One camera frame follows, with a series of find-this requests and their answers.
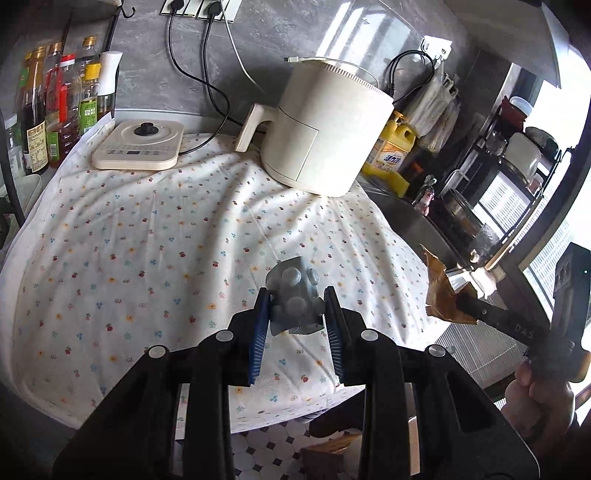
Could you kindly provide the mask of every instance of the floor tile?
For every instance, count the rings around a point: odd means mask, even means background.
[[[273,448],[273,453],[275,454],[276,458],[287,460],[294,454],[294,448],[291,446],[291,443],[281,442],[275,445],[275,448]]]
[[[309,447],[310,445],[312,445],[310,437],[305,437],[303,435],[296,437],[291,444],[295,452],[299,452],[302,448]]]
[[[255,449],[264,448],[267,446],[267,443],[269,443],[269,436],[261,430],[251,430],[248,432],[248,435],[246,435],[246,441],[248,442],[248,445]]]
[[[282,425],[271,425],[267,430],[267,435],[270,442],[281,443],[287,438],[287,430]]]
[[[275,460],[275,454],[273,453],[273,451],[269,450],[266,447],[257,448],[252,457],[255,459],[255,463],[257,465],[262,466],[270,465],[273,463],[273,460]]]
[[[290,437],[296,438],[306,433],[306,426],[298,421],[290,420],[285,426]]]
[[[250,453],[242,452],[234,455],[234,468],[244,472],[255,466],[255,460]]]
[[[247,470],[240,474],[238,477],[240,480],[261,480],[261,474],[259,472],[255,472],[254,470]]]
[[[288,458],[287,460],[283,460],[279,469],[286,475],[291,475],[292,473],[297,473],[301,469],[301,463],[299,460],[295,458]]]
[[[266,465],[261,470],[263,480],[280,480],[283,472],[277,465]]]
[[[248,448],[248,442],[246,441],[245,436],[235,433],[232,435],[230,441],[232,442],[232,451],[234,453],[246,452],[246,449]]]

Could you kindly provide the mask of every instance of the wall socket panel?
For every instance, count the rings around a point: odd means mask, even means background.
[[[185,0],[185,6],[177,12],[177,16],[200,18],[201,20],[207,20],[207,7],[211,5],[215,0]],[[166,0],[160,11],[160,15],[171,15],[170,4],[173,0]],[[226,18],[228,22],[233,23],[238,13],[238,8],[242,0],[222,0],[224,11],[226,12]],[[223,22],[222,14],[215,17],[215,20]]]

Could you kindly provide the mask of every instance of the white tablecloth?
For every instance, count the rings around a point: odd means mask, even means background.
[[[424,349],[445,330],[425,314],[425,266],[357,184],[336,199],[285,187],[258,149],[235,153],[223,135],[160,173],[95,170],[90,153],[111,128],[60,167],[0,275],[0,373],[34,407],[79,426],[145,349],[189,348],[227,327],[296,255],[319,272],[319,292],[333,285],[342,307],[399,345]],[[360,389],[339,385],[325,331],[269,334],[256,384],[230,387],[232,431]]]

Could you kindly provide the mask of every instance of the white cable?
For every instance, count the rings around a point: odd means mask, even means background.
[[[262,93],[264,93],[266,95],[267,94],[266,91],[263,90],[262,87],[252,79],[252,77],[248,74],[248,72],[246,71],[246,68],[244,68],[244,65],[242,64],[242,60],[240,59],[240,55],[238,54],[238,50],[236,49],[236,45],[234,43],[234,39],[232,38],[232,33],[230,32],[230,24],[228,23],[228,19],[226,18],[226,9],[224,8],[223,4],[222,4],[222,17],[223,17],[223,20],[226,24],[226,30],[228,31],[228,37],[230,37],[230,42],[232,43],[232,48],[234,49],[234,53],[236,54],[236,58],[238,59],[238,63],[240,64],[240,68],[244,72],[244,75],[246,75],[246,78],[249,79],[256,88],[258,88]]]
[[[359,70],[363,70],[367,73],[371,78],[374,79],[376,87],[379,88],[379,80],[373,76],[373,74],[369,70],[365,70],[363,67],[360,67],[356,63],[352,61],[346,60],[339,60],[339,59],[329,59],[327,57],[285,57],[285,61],[288,63],[297,63],[299,61],[307,61],[307,60],[328,60],[328,61],[338,61],[340,63],[346,63],[347,65],[352,65],[353,67],[357,67]]]

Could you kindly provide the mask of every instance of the human hand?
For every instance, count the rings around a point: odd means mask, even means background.
[[[535,380],[529,361],[517,367],[505,398],[507,404],[501,409],[502,414],[538,458],[560,443],[574,419],[574,394],[569,383]],[[541,434],[528,442],[528,437],[539,428],[539,421],[545,421]]]

